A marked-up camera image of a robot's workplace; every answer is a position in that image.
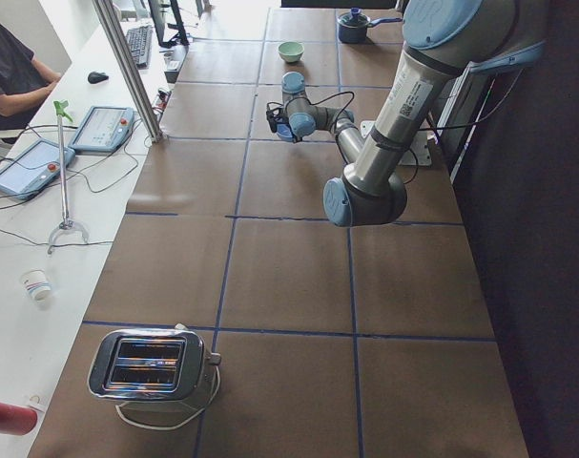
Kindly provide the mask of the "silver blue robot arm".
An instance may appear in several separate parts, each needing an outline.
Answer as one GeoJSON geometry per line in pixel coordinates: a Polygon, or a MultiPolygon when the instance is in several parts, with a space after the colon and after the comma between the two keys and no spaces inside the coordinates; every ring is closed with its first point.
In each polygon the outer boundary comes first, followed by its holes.
{"type": "Polygon", "coordinates": [[[286,73],[282,103],[266,113],[271,131],[294,143],[327,131],[347,161],[341,176],[324,186],[327,218],[340,227],[396,220],[407,201],[396,166],[445,84],[464,71],[506,73],[531,65],[543,53],[548,8],[547,1],[407,2],[393,86],[367,135],[350,111],[313,104],[301,73],[286,73]]]}

